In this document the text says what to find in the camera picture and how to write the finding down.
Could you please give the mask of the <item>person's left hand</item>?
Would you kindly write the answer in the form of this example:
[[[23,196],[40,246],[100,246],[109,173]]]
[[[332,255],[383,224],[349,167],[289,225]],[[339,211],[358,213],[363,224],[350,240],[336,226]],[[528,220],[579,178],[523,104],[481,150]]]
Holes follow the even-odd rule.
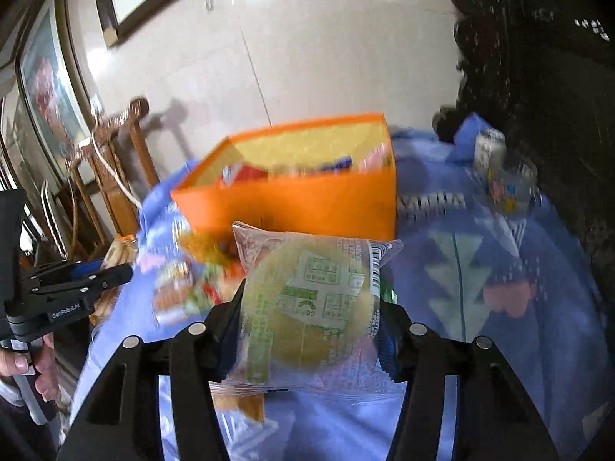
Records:
[[[48,333],[43,337],[43,345],[35,348],[30,357],[1,349],[0,375],[2,379],[24,376],[33,367],[38,372],[34,387],[43,400],[55,401],[60,392],[54,354],[54,335]]]

